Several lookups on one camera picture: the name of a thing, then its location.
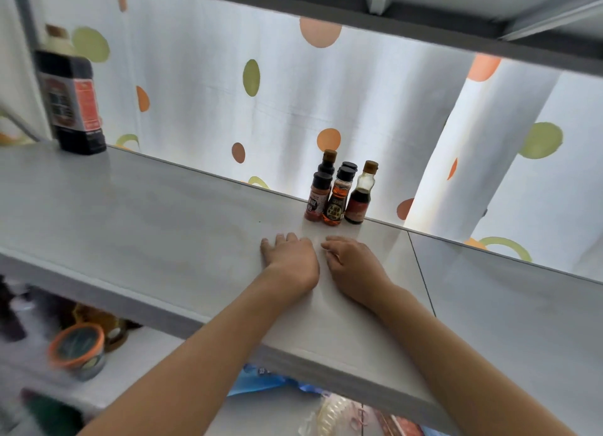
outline hand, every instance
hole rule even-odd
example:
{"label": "hand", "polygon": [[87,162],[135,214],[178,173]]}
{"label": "hand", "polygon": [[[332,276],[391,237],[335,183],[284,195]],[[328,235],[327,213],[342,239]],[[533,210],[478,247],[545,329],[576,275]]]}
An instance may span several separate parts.
{"label": "hand", "polygon": [[366,244],[343,236],[327,236],[321,245],[337,288],[375,312],[376,304],[395,286],[373,252]]}
{"label": "hand", "polygon": [[320,268],[312,242],[295,233],[277,234],[274,247],[264,238],[260,244],[266,269],[260,274],[264,288],[286,309],[318,284]]}

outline person's right arm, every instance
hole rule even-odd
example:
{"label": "person's right arm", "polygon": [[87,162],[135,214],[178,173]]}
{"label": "person's right arm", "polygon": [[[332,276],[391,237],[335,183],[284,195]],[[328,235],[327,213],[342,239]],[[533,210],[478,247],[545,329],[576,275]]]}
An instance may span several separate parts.
{"label": "person's right arm", "polygon": [[466,436],[575,436],[409,291],[394,285],[366,245],[328,236],[322,246],[337,287],[381,319]]}

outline round container with orange lid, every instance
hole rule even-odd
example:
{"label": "round container with orange lid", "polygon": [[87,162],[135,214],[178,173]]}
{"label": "round container with orange lid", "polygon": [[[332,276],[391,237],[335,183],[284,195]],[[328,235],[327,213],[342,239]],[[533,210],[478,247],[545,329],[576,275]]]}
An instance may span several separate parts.
{"label": "round container with orange lid", "polygon": [[104,342],[100,325],[78,323],[57,335],[48,348],[48,357],[53,366],[77,379],[92,379],[105,365]]}

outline forearm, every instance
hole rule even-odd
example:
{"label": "forearm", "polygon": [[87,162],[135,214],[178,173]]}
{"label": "forearm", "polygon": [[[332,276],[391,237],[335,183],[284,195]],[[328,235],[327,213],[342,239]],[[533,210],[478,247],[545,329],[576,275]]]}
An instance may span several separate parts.
{"label": "forearm", "polygon": [[466,436],[575,436],[408,291],[390,288],[373,310]]}
{"label": "forearm", "polygon": [[203,434],[241,367],[282,311],[266,273],[120,396],[82,436]]}

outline bottle label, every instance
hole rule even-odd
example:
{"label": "bottle label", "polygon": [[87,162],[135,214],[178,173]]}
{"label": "bottle label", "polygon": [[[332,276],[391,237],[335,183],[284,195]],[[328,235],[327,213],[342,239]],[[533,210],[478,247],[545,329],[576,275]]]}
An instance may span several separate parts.
{"label": "bottle label", "polygon": [[345,200],[346,198],[338,198],[336,196],[331,196],[329,200],[329,204],[327,206],[327,211],[324,213],[328,219],[333,220],[335,222],[341,222],[343,219],[343,211],[345,208]]}
{"label": "bottle label", "polygon": [[101,128],[98,106],[91,79],[69,79],[40,73],[48,95],[52,124],[75,131]]}
{"label": "bottle label", "polygon": [[353,222],[364,221],[364,216],[367,214],[368,203],[359,203],[354,199],[350,199],[345,210],[345,218],[352,220]]}
{"label": "bottle label", "polygon": [[308,198],[306,210],[313,215],[320,215],[323,213],[324,204],[327,201],[329,195],[317,195],[314,192],[310,192],[310,198]]}

